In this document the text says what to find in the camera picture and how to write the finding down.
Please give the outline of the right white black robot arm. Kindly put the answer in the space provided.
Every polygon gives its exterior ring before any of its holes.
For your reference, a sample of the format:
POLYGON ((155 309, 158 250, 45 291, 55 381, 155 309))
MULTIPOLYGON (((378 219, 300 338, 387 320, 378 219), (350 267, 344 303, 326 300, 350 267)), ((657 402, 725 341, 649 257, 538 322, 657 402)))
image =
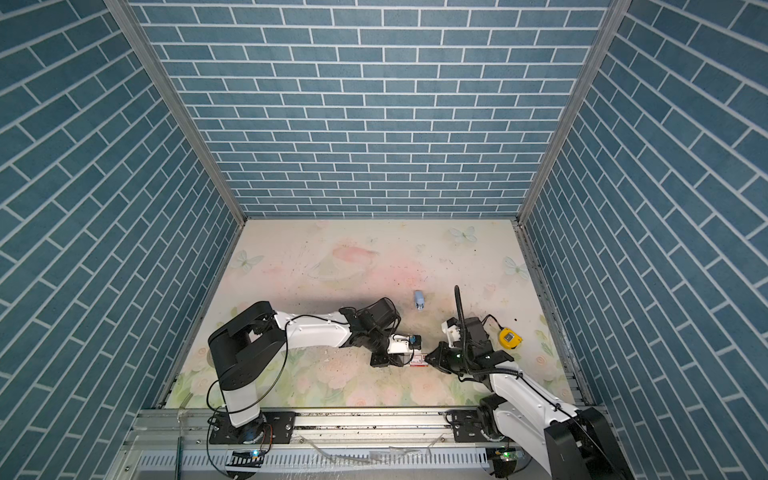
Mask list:
POLYGON ((491 394, 478 407, 484 435, 516 442, 554 479, 631 479, 609 422, 597 409, 576 407, 547 391, 504 350, 496 350, 477 317, 448 319, 447 339, 426 363, 491 394))

